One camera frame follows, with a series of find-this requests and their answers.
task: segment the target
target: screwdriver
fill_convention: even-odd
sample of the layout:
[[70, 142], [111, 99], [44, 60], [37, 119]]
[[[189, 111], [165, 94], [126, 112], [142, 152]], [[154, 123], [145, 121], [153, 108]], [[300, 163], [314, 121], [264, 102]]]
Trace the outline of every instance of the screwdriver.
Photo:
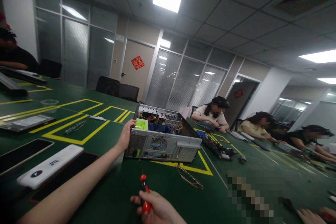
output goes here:
[[[140, 160], [140, 164], [141, 164], [141, 176], [140, 176], [141, 191], [150, 193], [150, 191], [148, 189], [148, 186], [147, 186], [147, 176], [144, 174], [144, 172], [142, 170], [141, 159], [139, 159], [139, 160]], [[147, 201], [144, 201], [143, 199], [141, 199], [141, 205], [142, 205], [143, 212], [149, 213], [149, 211], [152, 208], [152, 205], [150, 203], [148, 203]]]

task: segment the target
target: black hair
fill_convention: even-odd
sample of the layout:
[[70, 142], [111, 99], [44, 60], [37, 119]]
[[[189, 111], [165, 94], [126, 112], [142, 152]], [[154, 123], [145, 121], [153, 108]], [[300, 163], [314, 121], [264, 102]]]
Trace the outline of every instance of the black hair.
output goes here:
[[7, 30], [5, 28], [0, 28], [0, 39], [2, 40], [9, 40], [9, 41], [13, 41], [16, 44], [16, 35], [11, 32], [10, 30]]
[[[210, 103], [205, 104], [205, 105], [206, 105], [206, 109], [204, 111], [204, 114], [206, 116], [208, 116], [211, 111], [211, 105], [217, 105], [221, 109], [226, 109], [226, 108], [228, 109], [230, 107], [228, 101], [224, 97], [221, 97], [221, 96], [217, 96], [213, 98]], [[212, 115], [214, 118], [218, 117], [218, 114], [212, 114]]]
[[263, 118], [266, 118], [270, 124], [273, 124], [275, 122], [275, 119], [270, 113], [263, 112], [263, 111], [257, 112], [254, 116], [251, 116], [245, 119], [245, 121], [249, 121], [252, 124], [258, 124], [260, 123], [260, 120]]

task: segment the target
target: person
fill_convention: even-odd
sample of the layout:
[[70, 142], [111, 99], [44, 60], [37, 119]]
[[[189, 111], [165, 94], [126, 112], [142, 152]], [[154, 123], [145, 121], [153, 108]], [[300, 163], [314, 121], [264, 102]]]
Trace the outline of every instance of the person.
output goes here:
[[[135, 126], [135, 122], [136, 120], [130, 120], [125, 124], [117, 144], [112, 149], [53, 191], [17, 223], [67, 223], [112, 163], [127, 149], [131, 127]], [[141, 207], [137, 209], [136, 212], [141, 215], [143, 223], [186, 224], [174, 207], [157, 192], [140, 191], [139, 196], [131, 197], [131, 202], [140, 204], [140, 199], [152, 205], [149, 212], [143, 212]]]
[[244, 132], [251, 137], [287, 144], [282, 140], [274, 139], [267, 133], [266, 128], [274, 121], [275, 120], [271, 114], [267, 112], [257, 112], [254, 116], [251, 116], [243, 121], [237, 131]]
[[229, 128], [228, 123], [224, 117], [224, 111], [230, 105], [224, 97], [217, 96], [208, 104], [198, 107], [191, 115], [192, 119], [197, 121], [205, 121], [213, 124], [215, 128], [222, 133], [226, 133]]
[[325, 150], [328, 148], [328, 145], [323, 148], [323, 146], [316, 143], [318, 138], [325, 136], [331, 137], [334, 136], [334, 134], [320, 125], [308, 125], [302, 127], [300, 130], [288, 132], [284, 140], [300, 150], [308, 149], [312, 151], [312, 155], [325, 161], [336, 163], [336, 156]]
[[16, 44], [15, 37], [9, 30], [0, 28], [0, 66], [37, 72], [36, 59]]

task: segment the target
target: yellow shirt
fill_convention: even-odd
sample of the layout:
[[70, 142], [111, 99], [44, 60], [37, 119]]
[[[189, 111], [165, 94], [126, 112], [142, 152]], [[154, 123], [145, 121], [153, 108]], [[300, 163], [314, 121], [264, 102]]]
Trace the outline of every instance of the yellow shirt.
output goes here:
[[249, 130], [254, 134], [258, 134], [258, 135], [267, 134], [267, 131], [265, 129], [261, 127], [257, 129], [257, 127], [250, 121], [243, 121], [238, 128], [238, 132], [243, 132], [243, 128], [242, 128], [243, 126], [247, 126]]

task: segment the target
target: door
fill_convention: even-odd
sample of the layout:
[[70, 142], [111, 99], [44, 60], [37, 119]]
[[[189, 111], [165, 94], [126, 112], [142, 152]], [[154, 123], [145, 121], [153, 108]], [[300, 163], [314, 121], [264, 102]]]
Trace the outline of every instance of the door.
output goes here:
[[[122, 84], [132, 85], [139, 88], [138, 101], [142, 99], [144, 93], [153, 55], [154, 48], [135, 43], [130, 40], [127, 41], [120, 82]], [[141, 57], [145, 65], [136, 69], [132, 60], [138, 56]]]
[[257, 82], [236, 82], [233, 85], [227, 96], [227, 101], [231, 108], [225, 109], [224, 112], [225, 119], [230, 127], [239, 117], [257, 86]]

